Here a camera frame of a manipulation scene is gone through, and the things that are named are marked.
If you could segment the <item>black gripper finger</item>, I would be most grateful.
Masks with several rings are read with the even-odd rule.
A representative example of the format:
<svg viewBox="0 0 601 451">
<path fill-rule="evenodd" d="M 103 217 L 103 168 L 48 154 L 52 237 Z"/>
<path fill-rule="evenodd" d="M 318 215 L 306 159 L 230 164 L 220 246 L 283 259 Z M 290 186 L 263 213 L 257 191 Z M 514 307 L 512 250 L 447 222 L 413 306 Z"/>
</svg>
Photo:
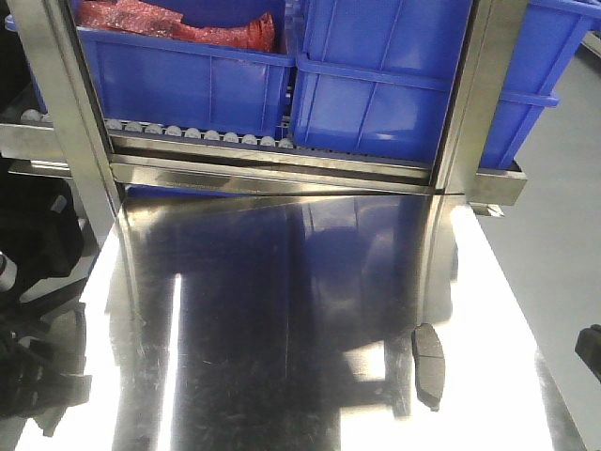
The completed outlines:
<svg viewBox="0 0 601 451">
<path fill-rule="evenodd" d="M 578 334 L 575 353 L 584 365 L 601 381 L 601 327 L 593 324 Z"/>
<path fill-rule="evenodd" d="M 32 416 L 35 412 L 88 401 L 91 377 L 66 375 L 52 364 L 46 339 L 33 337 L 28 345 L 15 332 L 1 332 L 1 414 Z"/>
<path fill-rule="evenodd" d="M 65 406 L 56 406 L 35 412 L 32 419 L 44 437 L 53 437 L 55 430 L 66 412 Z"/>
</svg>

